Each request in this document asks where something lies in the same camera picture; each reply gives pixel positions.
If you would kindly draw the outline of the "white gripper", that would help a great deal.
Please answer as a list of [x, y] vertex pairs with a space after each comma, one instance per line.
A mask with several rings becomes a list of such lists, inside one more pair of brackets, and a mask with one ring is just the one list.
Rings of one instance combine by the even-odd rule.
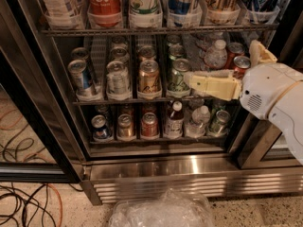
[[184, 82], [200, 94], [225, 101], [238, 99], [241, 95], [241, 106], [245, 110], [258, 119], [267, 119], [277, 98], [302, 81], [303, 74], [277, 63], [277, 57], [257, 40], [250, 43], [249, 54], [252, 68], [245, 72], [242, 82], [234, 77], [233, 70], [185, 72]]

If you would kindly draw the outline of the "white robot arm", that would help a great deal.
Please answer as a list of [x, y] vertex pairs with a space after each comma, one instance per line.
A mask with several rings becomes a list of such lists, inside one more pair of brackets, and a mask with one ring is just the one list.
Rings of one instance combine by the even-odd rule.
[[252, 66], [236, 79], [230, 69], [186, 72], [189, 88], [230, 101], [260, 120], [268, 120], [284, 134], [295, 159], [303, 164], [303, 73], [279, 63], [261, 42], [250, 43]]

